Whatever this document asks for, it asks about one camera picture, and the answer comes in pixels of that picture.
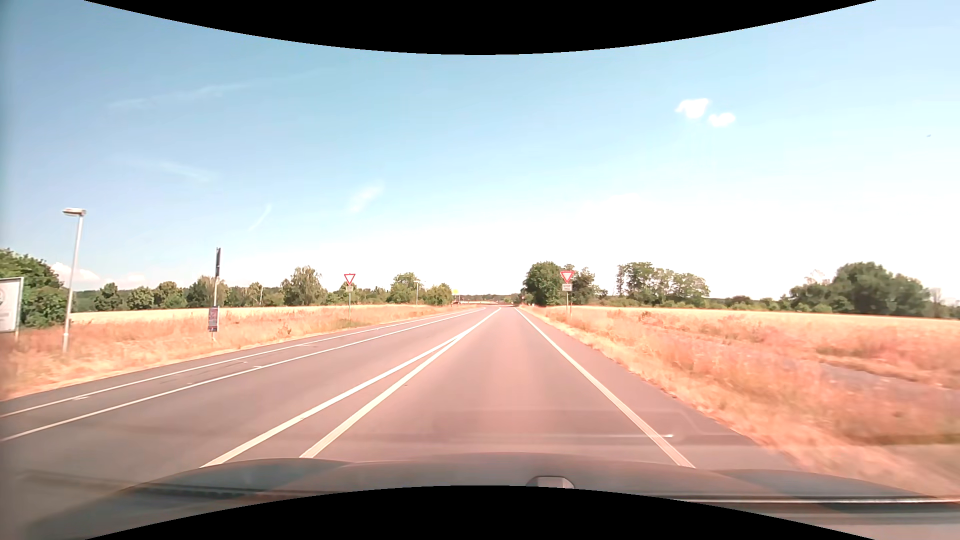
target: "treeline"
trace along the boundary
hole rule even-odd
[[[389,289],[363,288],[353,284],[347,291],[344,281],[337,290],[328,291],[320,283],[323,276],[310,266],[299,266],[280,287],[264,287],[259,282],[250,285],[229,286],[222,280],[200,276],[186,288],[174,282],[163,282],[156,288],[137,287],[121,295],[115,283],[107,283],[93,296],[97,311],[125,309],[171,309],[179,307],[213,306],[216,290],[217,306],[221,307],[276,307],[276,306],[336,306],[346,304],[413,304],[445,306],[453,302],[449,285],[440,283],[424,287],[413,272],[399,274]]]
[[[560,306],[566,302],[561,270],[575,270],[545,261],[531,265],[517,295],[521,302]],[[569,302],[611,307],[702,307],[710,309],[859,313],[960,319],[960,303],[947,305],[940,289],[926,288],[916,279],[893,274],[874,262],[853,262],[829,279],[807,278],[788,293],[754,300],[749,296],[709,297],[707,282],[698,276],[656,268],[650,262],[617,266],[616,294],[594,284],[586,267],[574,274]]]
[[[68,291],[64,283],[44,260],[19,255],[10,249],[0,250],[0,278],[24,278],[20,324],[42,328],[62,324],[66,318]],[[177,309],[213,306],[216,289],[217,306],[335,306],[348,302],[347,282],[328,291],[320,283],[323,276],[310,266],[298,267],[279,287],[265,287],[259,282],[248,286],[229,286],[200,276],[186,287],[175,282],[162,282],[156,287],[140,286],[120,290],[116,283],[107,283],[99,290],[74,293],[72,311],[121,311],[140,309]],[[354,304],[426,304],[446,306],[453,302],[453,291],[446,283],[425,287],[413,272],[399,274],[389,289],[362,288],[353,284]]]

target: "black border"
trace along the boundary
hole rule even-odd
[[[128,12],[285,41],[373,51],[452,54],[542,54],[629,47],[723,34],[832,12],[857,2],[555,3],[536,8],[270,2],[96,1]]]

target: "sign post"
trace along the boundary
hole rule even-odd
[[[220,248],[217,248],[217,267],[213,272],[213,306],[206,317],[206,331],[210,332],[210,341],[216,341],[214,332],[220,326],[220,309],[217,307],[217,285],[220,282]]]
[[[23,302],[23,277],[0,279],[0,331],[12,331],[20,339],[20,305]]]
[[[573,270],[561,270],[560,277],[564,278],[564,292],[566,293],[566,316],[570,316],[570,291],[573,290],[573,283],[570,282],[573,279]]]
[[[344,274],[344,279],[347,280],[347,320],[351,321],[352,316],[350,315],[350,304],[353,303],[353,278],[356,274]]]

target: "light pole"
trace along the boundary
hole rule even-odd
[[[77,259],[80,257],[80,233],[84,229],[85,209],[63,209],[66,215],[75,215],[77,220],[77,241],[73,246],[73,266],[70,268],[69,292],[66,297],[66,317],[63,321],[63,353],[66,354],[67,343],[70,340],[70,310],[73,309],[73,277],[77,275]]]

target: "signboard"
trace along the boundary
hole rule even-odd
[[[206,331],[217,331],[217,327],[220,325],[220,308],[211,307],[209,314],[206,316]]]
[[[20,325],[23,278],[0,280],[0,331],[16,331]]]

